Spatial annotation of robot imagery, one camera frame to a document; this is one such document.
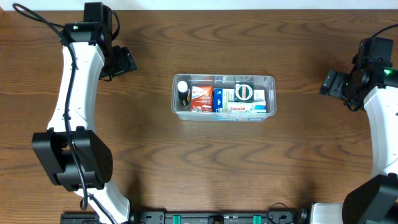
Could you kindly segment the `white Panadol box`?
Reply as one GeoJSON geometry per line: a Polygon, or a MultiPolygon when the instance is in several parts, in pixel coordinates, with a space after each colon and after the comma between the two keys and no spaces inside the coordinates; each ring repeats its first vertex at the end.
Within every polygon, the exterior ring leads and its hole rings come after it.
{"type": "Polygon", "coordinates": [[[267,113],[265,101],[257,102],[229,102],[226,106],[227,113],[252,113],[264,114],[267,113]]]}

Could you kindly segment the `dark bottle white cap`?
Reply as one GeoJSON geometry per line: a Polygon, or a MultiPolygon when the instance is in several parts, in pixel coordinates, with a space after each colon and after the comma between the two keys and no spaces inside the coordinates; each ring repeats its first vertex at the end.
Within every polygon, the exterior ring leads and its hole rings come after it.
{"type": "Polygon", "coordinates": [[[186,81],[179,81],[177,83],[178,98],[180,104],[183,106],[188,106],[191,100],[191,87],[186,81]]]}

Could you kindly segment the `red medicine box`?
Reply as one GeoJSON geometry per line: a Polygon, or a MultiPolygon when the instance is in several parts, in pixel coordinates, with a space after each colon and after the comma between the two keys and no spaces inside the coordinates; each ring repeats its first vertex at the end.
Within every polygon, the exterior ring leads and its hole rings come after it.
{"type": "Polygon", "coordinates": [[[194,112],[213,111],[212,86],[192,86],[191,110],[194,112]]]}

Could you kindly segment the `black mounting rail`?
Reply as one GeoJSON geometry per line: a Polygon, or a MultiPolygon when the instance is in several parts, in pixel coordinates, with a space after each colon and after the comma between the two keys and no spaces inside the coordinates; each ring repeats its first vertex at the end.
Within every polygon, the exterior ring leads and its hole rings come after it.
{"type": "Polygon", "coordinates": [[[283,209],[264,213],[177,213],[133,212],[128,223],[135,224],[269,224],[309,223],[310,212],[291,212],[283,209]]]}

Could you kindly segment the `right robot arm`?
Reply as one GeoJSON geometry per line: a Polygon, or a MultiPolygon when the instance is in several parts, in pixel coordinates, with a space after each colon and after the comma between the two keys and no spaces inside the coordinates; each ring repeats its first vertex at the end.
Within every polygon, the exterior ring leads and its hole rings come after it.
{"type": "Polygon", "coordinates": [[[397,223],[397,70],[330,70],[320,94],[347,102],[350,93],[359,95],[371,128],[371,178],[342,203],[314,203],[309,222],[397,223]]]}

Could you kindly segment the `blue fever patch box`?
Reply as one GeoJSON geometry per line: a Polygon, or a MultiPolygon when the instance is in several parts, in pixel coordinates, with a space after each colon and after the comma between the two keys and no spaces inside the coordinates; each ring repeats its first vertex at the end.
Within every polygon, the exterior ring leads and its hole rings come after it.
{"type": "MultiPolygon", "coordinates": [[[[254,90],[254,101],[265,101],[264,90],[254,90]]],[[[215,113],[224,114],[239,114],[239,113],[227,113],[226,106],[229,102],[237,102],[234,100],[234,90],[225,88],[216,88],[213,93],[213,111],[215,113]]],[[[252,114],[252,113],[240,113],[244,115],[266,115],[264,114],[252,114]]]]}

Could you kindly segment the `clear plastic container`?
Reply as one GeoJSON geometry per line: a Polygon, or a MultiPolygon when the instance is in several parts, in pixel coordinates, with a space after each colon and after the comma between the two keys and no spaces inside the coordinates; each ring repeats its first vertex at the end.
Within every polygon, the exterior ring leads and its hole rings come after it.
{"type": "Polygon", "coordinates": [[[267,75],[210,75],[210,74],[177,74],[174,76],[172,85],[172,111],[177,114],[181,120],[192,121],[247,121],[260,122],[273,116],[276,112],[276,90],[275,80],[267,75]],[[188,106],[180,104],[178,98],[177,83],[186,81],[192,86],[212,86],[213,92],[216,88],[233,89],[237,83],[251,83],[254,90],[265,91],[265,101],[267,106],[266,115],[244,115],[244,114],[224,114],[212,112],[194,112],[191,110],[191,100],[188,106]]]}

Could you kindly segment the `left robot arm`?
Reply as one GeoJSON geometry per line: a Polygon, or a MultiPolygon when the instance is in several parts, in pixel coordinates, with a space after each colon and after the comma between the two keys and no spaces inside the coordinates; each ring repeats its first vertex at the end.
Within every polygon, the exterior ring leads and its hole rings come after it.
{"type": "Polygon", "coordinates": [[[44,133],[34,133],[32,148],[53,185],[81,197],[100,223],[130,223],[131,203],[112,180],[113,156],[98,137],[95,103],[98,82],[135,69],[126,47],[113,46],[112,22],[65,24],[63,74],[58,100],[44,133]]]}

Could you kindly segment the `green round-logo box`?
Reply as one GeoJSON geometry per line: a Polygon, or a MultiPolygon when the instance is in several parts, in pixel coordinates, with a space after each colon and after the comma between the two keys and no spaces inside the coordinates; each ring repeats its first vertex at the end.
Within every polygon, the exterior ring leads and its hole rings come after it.
{"type": "Polygon", "coordinates": [[[253,102],[254,101],[254,85],[251,83],[235,84],[234,100],[237,102],[253,102]]]}

